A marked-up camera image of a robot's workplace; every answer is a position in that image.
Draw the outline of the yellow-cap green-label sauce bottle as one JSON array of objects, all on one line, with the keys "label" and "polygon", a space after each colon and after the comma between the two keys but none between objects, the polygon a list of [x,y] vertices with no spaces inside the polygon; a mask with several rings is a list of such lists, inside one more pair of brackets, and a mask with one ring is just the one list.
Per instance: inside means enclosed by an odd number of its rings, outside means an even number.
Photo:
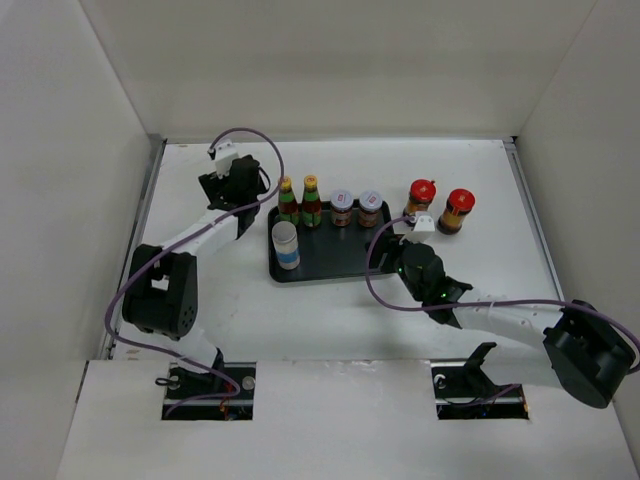
[{"label": "yellow-cap green-label sauce bottle", "polygon": [[299,225],[299,206],[292,188],[292,181],[289,176],[283,176],[280,179],[278,192],[278,215],[281,221],[290,222],[294,226]]}]

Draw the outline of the silver-lid spice canister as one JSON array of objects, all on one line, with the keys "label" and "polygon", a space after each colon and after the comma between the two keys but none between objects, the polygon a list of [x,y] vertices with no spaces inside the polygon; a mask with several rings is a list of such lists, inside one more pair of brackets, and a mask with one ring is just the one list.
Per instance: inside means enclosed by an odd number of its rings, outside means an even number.
[{"label": "silver-lid spice canister", "polygon": [[289,221],[279,221],[271,229],[271,240],[279,266],[294,270],[300,264],[296,226]]}]

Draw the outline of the red-lid chili jar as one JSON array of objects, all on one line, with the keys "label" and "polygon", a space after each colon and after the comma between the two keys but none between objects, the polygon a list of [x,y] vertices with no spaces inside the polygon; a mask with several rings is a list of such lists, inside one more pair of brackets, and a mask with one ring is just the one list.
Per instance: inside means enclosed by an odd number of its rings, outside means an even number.
[{"label": "red-lid chili jar", "polygon": [[405,215],[427,211],[437,194],[435,182],[428,179],[416,179],[409,188],[408,200],[404,207]]},{"label": "red-lid chili jar", "polygon": [[471,191],[464,188],[452,190],[447,198],[445,209],[438,219],[438,229],[446,235],[458,233],[475,203],[476,199]]}]

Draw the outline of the white-lid sauce jar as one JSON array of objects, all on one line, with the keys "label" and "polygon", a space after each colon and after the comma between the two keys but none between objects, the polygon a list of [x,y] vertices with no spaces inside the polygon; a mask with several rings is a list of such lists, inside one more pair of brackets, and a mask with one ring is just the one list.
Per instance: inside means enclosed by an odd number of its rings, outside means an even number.
[{"label": "white-lid sauce jar", "polygon": [[336,227],[346,227],[352,218],[353,196],[347,190],[336,190],[331,194],[331,222]]},{"label": "white-lid sauce jar", "polygon": [[362,227],[372,228],[377,224],[382,207],[382,196],[375,190],[367,190],[359,196],[358,222]]}]

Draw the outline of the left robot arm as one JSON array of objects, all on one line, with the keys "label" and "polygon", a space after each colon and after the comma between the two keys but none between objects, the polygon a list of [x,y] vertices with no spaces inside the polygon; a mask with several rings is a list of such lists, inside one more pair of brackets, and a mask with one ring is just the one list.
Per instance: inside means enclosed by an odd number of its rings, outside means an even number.
[{"label": "left robot arm", "polygon": [[161,337],[162,347],[192,371],[192,389],[206,399],[221,393],[225,376],[215,367],[219,349],[198,324],[199,274],[204,261],[253,224],[258,197],[268,191],[252,156],[237,156],[225,165],[227,173],[199,178],[210,204],[198,221],[165,244],[141,244],[134,250],[129,277],[135,281],[122,305],[123,319]]}]

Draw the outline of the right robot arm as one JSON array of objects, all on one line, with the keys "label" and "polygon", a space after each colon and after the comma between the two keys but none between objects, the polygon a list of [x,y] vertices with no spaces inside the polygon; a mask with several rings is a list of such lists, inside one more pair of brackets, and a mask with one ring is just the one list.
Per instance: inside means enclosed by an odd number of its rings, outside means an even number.
[{"label": "right robot arm", "polygon": [[495,346],[479,349],[479,359],[470,359],[463,373],[475,395],[487,395],[501,383],[548,384],[603,409],[622,381],[639,370],[638,338],[587,302],[488,295],[448,276],[432,247],[399,235],[377,234],[366,261],[397,274],[417,303],[414,311],[434,322],[531,348],[521,359]]}]

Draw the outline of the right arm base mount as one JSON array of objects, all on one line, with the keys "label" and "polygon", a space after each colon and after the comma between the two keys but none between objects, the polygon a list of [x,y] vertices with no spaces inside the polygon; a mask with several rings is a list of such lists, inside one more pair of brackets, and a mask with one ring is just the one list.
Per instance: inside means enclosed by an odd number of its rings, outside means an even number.
[{"label": "right arm base mount", "polygon": [[528,420],[528,407],[520,384],[495,384],[482,370],[497,344],[481,343],[466,359],[431,363],[431,376],[439,420]]}]

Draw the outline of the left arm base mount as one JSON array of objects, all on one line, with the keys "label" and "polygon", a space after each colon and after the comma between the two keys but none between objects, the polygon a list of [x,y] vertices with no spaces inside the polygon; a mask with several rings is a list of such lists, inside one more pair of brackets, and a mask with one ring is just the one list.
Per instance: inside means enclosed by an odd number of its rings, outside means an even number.
[{"label": "left arm base mount", "polygon": [[256,363],[224,363],[221,370],[235,381],[185,370],[172,363],[155,384],[164,388],[161,418],[166,421],[250,421],[254,413]]}]

